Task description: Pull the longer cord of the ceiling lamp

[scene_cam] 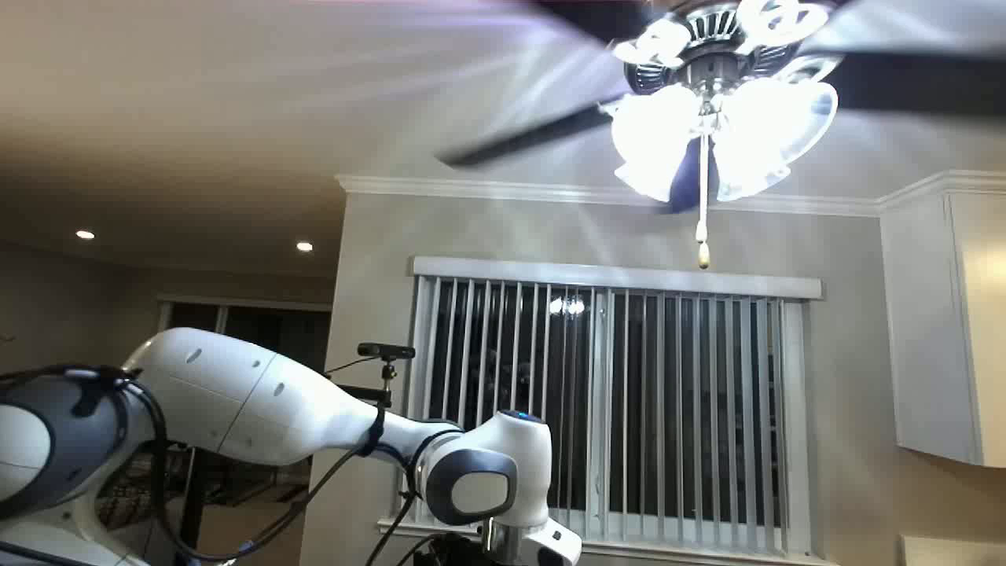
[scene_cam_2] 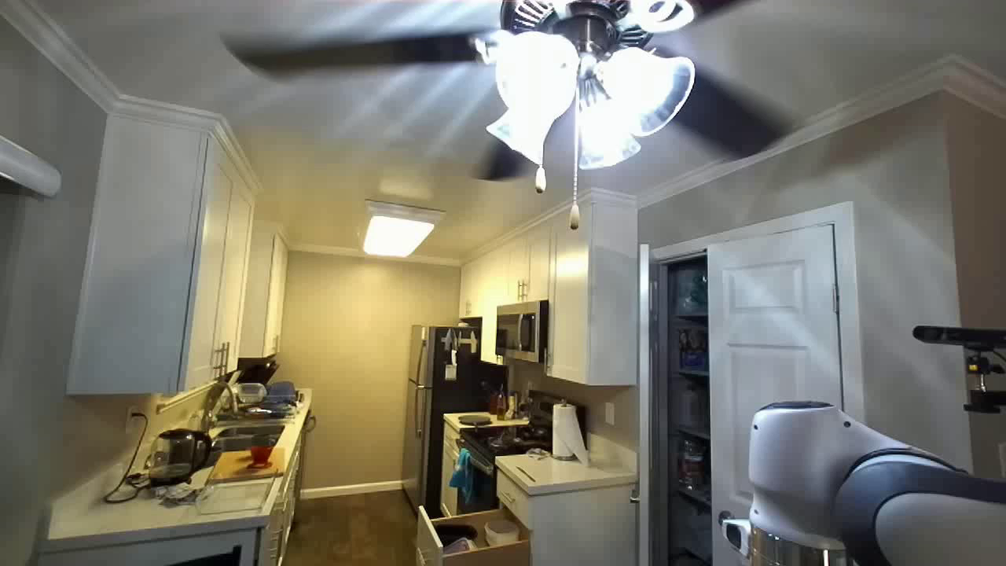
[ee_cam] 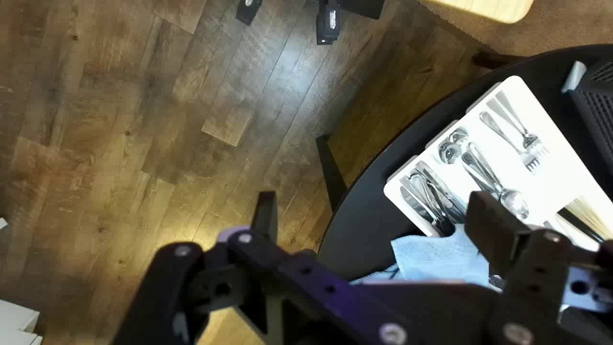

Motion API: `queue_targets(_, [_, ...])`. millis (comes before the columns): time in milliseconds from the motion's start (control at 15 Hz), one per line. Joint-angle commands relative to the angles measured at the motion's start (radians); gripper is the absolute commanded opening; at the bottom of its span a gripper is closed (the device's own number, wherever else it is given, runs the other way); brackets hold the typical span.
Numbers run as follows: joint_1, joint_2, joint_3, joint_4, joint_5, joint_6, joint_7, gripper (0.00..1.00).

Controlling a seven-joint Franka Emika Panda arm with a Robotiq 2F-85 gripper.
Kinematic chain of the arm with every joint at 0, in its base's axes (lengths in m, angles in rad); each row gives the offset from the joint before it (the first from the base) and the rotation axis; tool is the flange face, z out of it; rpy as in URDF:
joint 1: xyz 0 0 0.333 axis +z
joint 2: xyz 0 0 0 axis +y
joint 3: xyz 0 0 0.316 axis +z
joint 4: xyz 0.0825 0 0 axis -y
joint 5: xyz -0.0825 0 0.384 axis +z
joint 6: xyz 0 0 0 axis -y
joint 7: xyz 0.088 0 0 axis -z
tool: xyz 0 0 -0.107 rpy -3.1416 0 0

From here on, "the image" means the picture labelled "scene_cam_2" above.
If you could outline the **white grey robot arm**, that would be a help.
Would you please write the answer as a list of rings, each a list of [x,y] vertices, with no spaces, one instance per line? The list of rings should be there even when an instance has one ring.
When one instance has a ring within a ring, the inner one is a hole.
[[[750,502],[718,516],[748,566],[1006,566],[1006,485],[899,443],[831,402],[750,418]]]

